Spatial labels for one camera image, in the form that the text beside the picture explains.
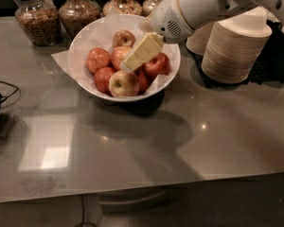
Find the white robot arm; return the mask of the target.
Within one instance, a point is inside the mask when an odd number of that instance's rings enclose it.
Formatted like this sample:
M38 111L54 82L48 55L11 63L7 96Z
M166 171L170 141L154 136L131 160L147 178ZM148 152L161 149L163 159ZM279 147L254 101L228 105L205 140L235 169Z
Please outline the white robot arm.
M120 64L131 73L162 51L164 44L177 44L200 27L228 19L255 7L270 11L284 26L284 0L163 0L141 22L145 36Z

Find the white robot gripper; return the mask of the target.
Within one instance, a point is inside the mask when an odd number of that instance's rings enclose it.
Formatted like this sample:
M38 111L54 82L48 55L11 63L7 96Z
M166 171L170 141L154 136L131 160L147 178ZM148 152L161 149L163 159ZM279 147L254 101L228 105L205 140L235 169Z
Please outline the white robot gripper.
M178 0L163 0L139 27L146 33L120 64L122 71L131 73L158 55L166 44L177 44L194 33L187 23Z

